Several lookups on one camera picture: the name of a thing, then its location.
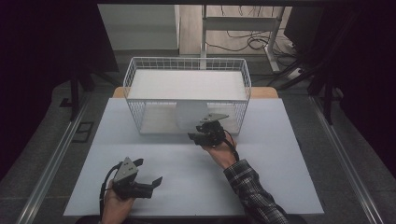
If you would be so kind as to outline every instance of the gray floor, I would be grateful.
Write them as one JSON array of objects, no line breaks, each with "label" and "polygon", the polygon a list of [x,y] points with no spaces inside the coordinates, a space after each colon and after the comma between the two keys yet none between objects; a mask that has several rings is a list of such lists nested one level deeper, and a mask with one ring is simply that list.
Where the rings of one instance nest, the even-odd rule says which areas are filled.
[{"label": "gray floor", "polygon": [[[223,56],[223,52],[209,57]],[[169,52],[150,51],[149,56],[178,56]],[[116,52],[120,73],[109,73],[122,81],[133,52]],[[265,86],[274,77],[263,55],[233,55],[247,60],[253,86]],[[36,214],[34,223],[75,223],[76,217],[63,217],[68,199],[90,149],[109,97],[115,87],[92,75],[96,88],[91,93],[82,121],[93,122],[93,133],[87,143],[71,143],[59,171]],[[308,171],[314,182],[325,215],[304,216],[308,223],[370,223],[338,160],[332,144],[323,130],[315,108],[309,100],[306,86],[309,80],[280,91],[291,126],[301,144]],[[70,97],[68,83],[55,88],[52,104],[29,144],[7,176],[0,183],[0,223],[15,223],[35,184],[57,147],[70,118],[70,108],[59,107]],[[334,129],[338,132],[349,157],[370,191],[384,223],[396,220],[396,181],[376,156],[369,144],[347,119],[338,102],[332,103]]]}]

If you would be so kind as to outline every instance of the human hand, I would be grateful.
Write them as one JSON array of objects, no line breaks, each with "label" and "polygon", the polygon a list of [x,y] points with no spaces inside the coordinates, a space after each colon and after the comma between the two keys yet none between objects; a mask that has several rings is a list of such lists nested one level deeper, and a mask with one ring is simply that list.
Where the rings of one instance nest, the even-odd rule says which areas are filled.
[{"label": "human hand", "polygon": [[102,224],[121,224],[131,212],[134,198],[123,201],[113,190],[113,180],[110,180],[105,195]]},{"label": "human hand", "polygon": [[[236,148],[236,141],[231,138],[228,133],[226,134],[226,139],[233,143],[233,146]],[[221,144],[212,147],[212,146],[201,146],[205,151],[207,151],[212,159],[224,170],[236,163],[235,156],[231,151],[230,147],[227,146],[224,142]]]}]

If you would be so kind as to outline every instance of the white wire basket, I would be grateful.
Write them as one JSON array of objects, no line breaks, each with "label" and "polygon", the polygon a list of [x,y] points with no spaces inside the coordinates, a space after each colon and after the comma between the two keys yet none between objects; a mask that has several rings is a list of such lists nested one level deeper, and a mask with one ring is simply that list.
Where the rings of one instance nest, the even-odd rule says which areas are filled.
[{"label": "white wire basket", "polygon": [[239,134],[251,93],[247,63],[221,58],[132,58],[124,96],[140,133],[195,132],[209,113]]}]

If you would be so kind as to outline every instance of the checkered shirt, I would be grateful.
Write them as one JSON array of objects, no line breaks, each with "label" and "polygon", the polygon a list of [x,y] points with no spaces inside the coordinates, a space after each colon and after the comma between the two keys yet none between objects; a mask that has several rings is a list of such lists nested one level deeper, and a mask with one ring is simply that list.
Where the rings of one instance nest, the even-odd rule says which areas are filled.
[{"label": "checkered shirt", "polygon": [[250,223],[289,223],[285,211],[262,188],[259,175],[246,160],[225,169],[224,174],[244,206]]}]

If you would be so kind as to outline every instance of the human arm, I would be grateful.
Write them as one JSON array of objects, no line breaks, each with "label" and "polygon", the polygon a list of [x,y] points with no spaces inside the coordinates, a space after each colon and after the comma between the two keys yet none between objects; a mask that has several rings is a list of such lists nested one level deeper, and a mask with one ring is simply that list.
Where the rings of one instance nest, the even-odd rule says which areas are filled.
[{"label": "human arm", "polygon": [[121,224],[128,217],[134,204],[134,198],[123,201],[117,196],[112,187],[113,180],[110,180],[105,195],[102,224]]},{"label": "human arm", "polygon": [[[227,139],[236,147],[236,142],[228,134]],[[289,223],[284,210],[263,189],[259,175],[246,160],[236,161],[231,149],[224,143],[202,148],[224,169],[224,174],[252,223]]]}]

